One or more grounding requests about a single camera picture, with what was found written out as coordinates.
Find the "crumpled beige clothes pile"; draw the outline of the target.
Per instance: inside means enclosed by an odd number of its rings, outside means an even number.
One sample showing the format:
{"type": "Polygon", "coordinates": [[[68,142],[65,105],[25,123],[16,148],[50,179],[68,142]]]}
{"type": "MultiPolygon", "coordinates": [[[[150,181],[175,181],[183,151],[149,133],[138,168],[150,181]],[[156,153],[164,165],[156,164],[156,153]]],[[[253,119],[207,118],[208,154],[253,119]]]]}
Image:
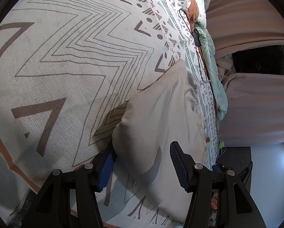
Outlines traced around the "crumpled beige clothes pile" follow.
{"type": "Polygon", "coordinates": [[[236,72],[233,65],[232,55],[226,55],[216,60],[218,67],[218,78],[223,81],[227,76],[236,72]]]}

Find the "mint green quilt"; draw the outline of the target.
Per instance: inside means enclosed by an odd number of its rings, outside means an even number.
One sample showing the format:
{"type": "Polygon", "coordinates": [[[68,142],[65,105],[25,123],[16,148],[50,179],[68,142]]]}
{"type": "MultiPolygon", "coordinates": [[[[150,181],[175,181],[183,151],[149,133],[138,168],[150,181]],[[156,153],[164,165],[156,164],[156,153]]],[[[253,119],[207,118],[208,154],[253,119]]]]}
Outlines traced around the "mint green quilt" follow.
{"type": "Polygon", "coordinates": [[[199,9],[199,16],[195,27],[200,35],[201,48],[206,63],[209,78],[216,101],[217,117],[222,121],[228,109],[228,99],[221,81],[218,78],[218,67],[215,60],[215,47],[211,35],[206,27],[206,12],[199,9]]]}

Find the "pink curtain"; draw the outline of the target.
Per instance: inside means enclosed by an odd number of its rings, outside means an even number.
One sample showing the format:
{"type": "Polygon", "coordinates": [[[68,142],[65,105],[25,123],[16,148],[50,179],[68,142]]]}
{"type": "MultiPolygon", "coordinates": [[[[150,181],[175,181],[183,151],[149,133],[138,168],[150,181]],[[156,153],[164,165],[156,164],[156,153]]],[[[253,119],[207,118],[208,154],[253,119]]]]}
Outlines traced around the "pink curtain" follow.
{"type": "Polygon", "coordinates": [[[228,146],[284,143],[284,19],[268,0],[213,0],[207,28],[222,69],[228,146]]]}

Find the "white geometric patterned blanket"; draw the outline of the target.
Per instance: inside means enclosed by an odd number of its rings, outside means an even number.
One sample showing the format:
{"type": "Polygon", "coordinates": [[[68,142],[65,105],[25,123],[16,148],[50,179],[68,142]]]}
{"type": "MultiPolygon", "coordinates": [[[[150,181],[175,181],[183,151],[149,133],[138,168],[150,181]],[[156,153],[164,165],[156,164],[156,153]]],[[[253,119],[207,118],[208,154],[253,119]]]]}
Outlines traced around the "white geometric patterned blanket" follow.
{"type": "MultiPolygon", "coordinates": [[[[37,195],[49,176],[92,163],[112,144],[127,103],[183,60],[199,86],[209,167],[217,156],[216,102],[199,62],[186,15],[190,0],[19,0],[0,23],[0,159],[17,185],[8,200],[37,195]]],[[[96,194],[112,227],[176,227],[117,157],[96,194]]]]}

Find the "beige large garment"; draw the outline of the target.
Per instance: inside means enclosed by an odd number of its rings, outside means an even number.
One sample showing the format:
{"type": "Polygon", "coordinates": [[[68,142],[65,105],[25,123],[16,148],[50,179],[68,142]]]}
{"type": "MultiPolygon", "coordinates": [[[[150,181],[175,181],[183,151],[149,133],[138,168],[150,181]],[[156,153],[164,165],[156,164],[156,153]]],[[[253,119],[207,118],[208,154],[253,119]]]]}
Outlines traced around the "beige large garment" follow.
{"type": "Polygon", "coordinates": [[[112,134],[114,150],[146,196],[164,213],[183,222],[191,195],[181,186],[170,144],[198,163],[206,158],[207,132],[199,104],[199,86],[183,60],[127,103],[112,134]]]}

